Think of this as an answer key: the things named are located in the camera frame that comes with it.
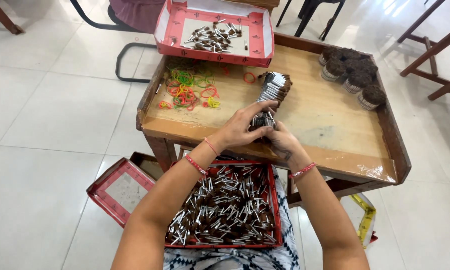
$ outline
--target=wooden table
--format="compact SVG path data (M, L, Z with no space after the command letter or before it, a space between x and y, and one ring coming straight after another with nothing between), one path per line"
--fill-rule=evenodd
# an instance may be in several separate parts
M411 165L389 103L377 111L366 111L338 83L320 77L318 56L326 44L275 33L275 54L268 69L228 65L223 75L218 63L209 62L220 95L219 108L198 106L185 109L159 109L158 103L169 101L166 86L155 94L170 57L163 56L138 105L137 129L147 139L162 169L176 160L173 144L196 146L204 137L218 130L232 114L254 102L261 83L243 81L245 72L259 75L266 70L290 74L294 83L275 116L298 138L317 162L322 175L338 197L380 187L401 184ZM380 87L383 88L378 75ZM234 147L224 154L273 163L287 167L263 144ZM289 181L288 203L300 205L298 193L292 193Z

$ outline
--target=person's right hand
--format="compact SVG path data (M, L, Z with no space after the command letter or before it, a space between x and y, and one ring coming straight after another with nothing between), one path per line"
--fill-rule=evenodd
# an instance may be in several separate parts
M285 125L275 120L277 129L265 135L272 141L270 149L279 157L288 161L292 155L305 152L300 142L290 133Z

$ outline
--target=pink thread bracelet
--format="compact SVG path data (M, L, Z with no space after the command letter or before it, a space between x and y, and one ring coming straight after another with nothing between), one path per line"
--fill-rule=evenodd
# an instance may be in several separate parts
M196 162L193 161L193 159L191 157L188 156L188 154L185 154L185 158L186 160L188 160L190 163L192 163L193 166L195 166L195 168L197 168L198 171L200 171L200 173L207 175L208 172L204 169L202 169L200 167L200 165L198 165Z
M217 151L215 151L215 148L213 148L213 146L210 144L210 142L208 141L208 139L205 137L205 141L207 142L207 144L210 146L211 150L213 150L215 152L215 155L218 156Z
M301 175L301 174L303 174L304 172L306 172L306 171L312 169L313 167L315 167L316 164L317 164L317 163L314 163L314 162L313 162L313 163L311 163L309 166L307 166L307 167L301 169L300 171L288 175L288 178L293 178L293 177L295 177L295 176L297 176L297 175Z

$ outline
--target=maroon clothing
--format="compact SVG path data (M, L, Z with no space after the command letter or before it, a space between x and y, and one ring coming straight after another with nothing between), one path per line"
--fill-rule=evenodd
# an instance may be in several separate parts
M116 17L127 25L153 34L165 0L110 0Z

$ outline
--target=person's left hand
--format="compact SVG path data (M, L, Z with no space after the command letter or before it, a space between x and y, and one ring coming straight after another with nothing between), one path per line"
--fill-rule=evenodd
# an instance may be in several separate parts
M271 126L262 126L251 132L248 129L250 121L256 114L269 111L270 107L277 107L277 105L278 101L267 100L241 108L220 130L208 137L209 141L221 152L228 147L250 144L253 140L272 133L274 129Z

